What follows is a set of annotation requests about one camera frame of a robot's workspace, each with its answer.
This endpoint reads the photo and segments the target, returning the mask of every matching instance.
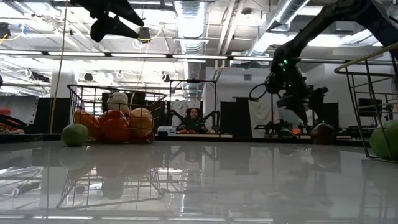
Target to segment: yellow cable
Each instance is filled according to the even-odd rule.
[[[154,37],[151,37],[151,38],[148,38],[148,39],[142,39],[142,38],[139,38],[139,37],[138,37],[138,39],[139,39],[139,40],[142,40],[142,41],[148,41],[148,44],[149,44],[149,41],[152,40],[152,39],[157,38],[157,37],[160,35],[160,32],[162,32],[162,30],[163,30],[163,27],[161,27],[161,28],[159,29],[158,33],[157,33]]]
[[[67,14],[68,14],[67,12],[68,12],[68,1],[65,0],[65,17],[64,17],[64,20],[63,20],[65,23],[63,24],[62,52],[61,52],[61,59],[60,59],[60,68],[58,70],[57,85],[55,86],[54,100],[52,102],[52,108],[51,108],[50,134],[52,134],[52,128],[53,128],[53,122],[54,122],[55,102],[57,101],[58,86],[60,84],[60,76],[61,76],[61,69],[62,69],[63,52],[65,50],[65,31],[67,29]]]
[[[149,48],[149,41],[148,41],[148,44],[147,44],[147,51],[146,51],[146,53],[148,53],[148,48]],[[137,85],[136,85],[136,89],[135,89],[134,91],[137,90],[139,81],[141,80],[142,72],[144,71],[145,59],[146,59],[146,58],[144,58],[144,61],[143,61],[143,63],[142,63],[141,73],[139,74],[138,81],[137,81]]]
[[[24,26],[21,26],[21,33],[18,34],[18,36],[13,37],[11,39],[6,39],[8,37],[8,34],[4,35],[4,37],[2,37],[2,39],[0,40],[0,44],[2,44],[4,41],[11,41],[11,40],[16,40],[18,39],[20,36],[22,36],[24,33]]]

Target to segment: ventilation duct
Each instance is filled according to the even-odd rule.
[[[309,1],[310,0],[281,0],[278,3],[275,16],[269,23],[267,30],[272,30],[280,25],[290,24]]]
[[[261,56],[270,45],[278,44],[274,42],[274,34],[268,31],[281,25],[290,24],[309,1],[310,0],[281,0],[278,3],[278,8],[274,17],[269,22],[266,22],[266,32],[254,43],[246,56]]]
[[[205,52],[205,22],[206,3],[200,1],[175,1],[175,11],[178,15],[178,35],[181,40],[183,54],[200,55]],[[205,70],[200,62],[183,62],[185,79],[200,79],[205,77]],[[185,85],[184,93],[190,98],[200,98],[203,85]]]

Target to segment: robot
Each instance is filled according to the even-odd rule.
[[[323,30],[335,21],[355,21],[369,29],[383,46],[398,42],[397,22],[387,15],[380,3],[375,0],[340,0],[323,7],[321,12],[308,23],[291,41],[278,47],[275,51],[271,72],[265,80],[266,90],[277,94],[278,107],[285,106],[292,110],[307,125],[303,102],[309,99],[309,107],[319,113],[323,104],[326,87],[311,90],[305,83],[297,63],[302,50]],[[392,57],[398,59],[398,49],[392,50]]]

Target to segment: glossy table surface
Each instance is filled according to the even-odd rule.
[[[398,223],[398,165],[363,149],[0,144],[0,223]]]

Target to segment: woman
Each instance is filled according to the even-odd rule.
[[[198,124],[198,120],[201,118],[201,113],[199,108],[189,108],[187,109],[187,116],[185,121],[183,121],[177,128],[180,130],[192,130],[198,133],[207,133],[206,126],[204,124]]]

